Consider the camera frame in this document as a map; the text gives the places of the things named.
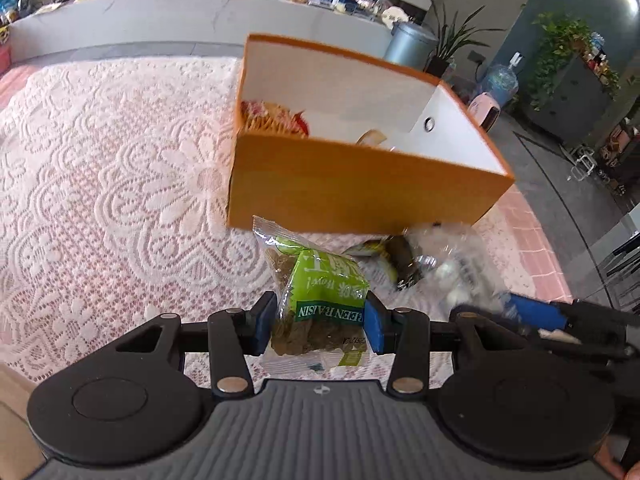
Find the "person's right hand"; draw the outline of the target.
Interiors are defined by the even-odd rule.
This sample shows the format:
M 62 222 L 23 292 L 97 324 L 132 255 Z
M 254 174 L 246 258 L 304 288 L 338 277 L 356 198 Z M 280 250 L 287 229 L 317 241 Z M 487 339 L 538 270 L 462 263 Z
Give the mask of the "person's right hand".
M 616 480 L 640 480 L 640 464 L 636 463 L 629 470 L 625 470 L 613 457 L 606 445 L 600 448 L 594 459 L 603 469 L 612 474 Z

